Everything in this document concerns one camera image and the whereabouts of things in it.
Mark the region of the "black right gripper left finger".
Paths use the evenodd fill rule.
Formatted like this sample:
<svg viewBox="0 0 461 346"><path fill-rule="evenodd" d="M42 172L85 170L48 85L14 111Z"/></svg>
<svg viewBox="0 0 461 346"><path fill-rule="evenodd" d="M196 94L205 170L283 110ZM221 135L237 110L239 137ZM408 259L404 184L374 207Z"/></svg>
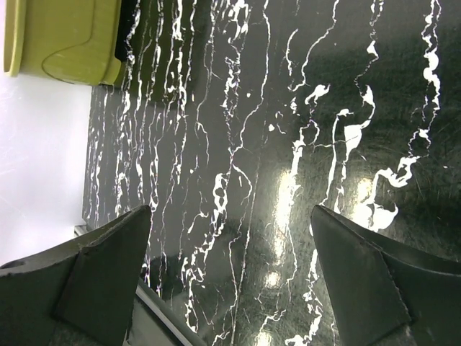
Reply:
<svg viewBox="0 0 461 346"><path fill-rule="evenodd" d="M151 229L137 207L1 266L2 345L122 345Z"/></svg>

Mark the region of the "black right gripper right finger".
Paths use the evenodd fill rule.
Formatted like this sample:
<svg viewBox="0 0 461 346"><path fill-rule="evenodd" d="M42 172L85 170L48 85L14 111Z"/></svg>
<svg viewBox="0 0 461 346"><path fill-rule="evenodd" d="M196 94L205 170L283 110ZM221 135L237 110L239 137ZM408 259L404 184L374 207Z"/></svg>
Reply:
<svg viewBox="0 0 461 346"><path fill-rule="evenodd" d="M460 263L322 205L310 224L344 345L460 344Z"/></svg>

